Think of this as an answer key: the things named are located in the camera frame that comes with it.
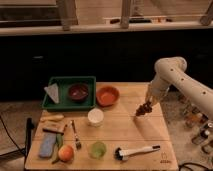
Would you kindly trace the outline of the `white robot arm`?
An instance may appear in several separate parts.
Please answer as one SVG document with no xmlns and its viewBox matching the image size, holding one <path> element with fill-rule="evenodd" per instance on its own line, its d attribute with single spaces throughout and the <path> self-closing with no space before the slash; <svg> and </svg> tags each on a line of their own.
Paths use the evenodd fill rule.
<svg viewBox="0 0 213 171">
<path fill-rule="evenodd" d="M 173 85 L 201 113 L 213 120 L 213 89 L 196 81 L 185 73 L 187 62 L 183 57 L 161 58 L 155 62 L 156 75 L 149 83 L 145 101 L 154 106 L 160 102 Z"/>
</svg>

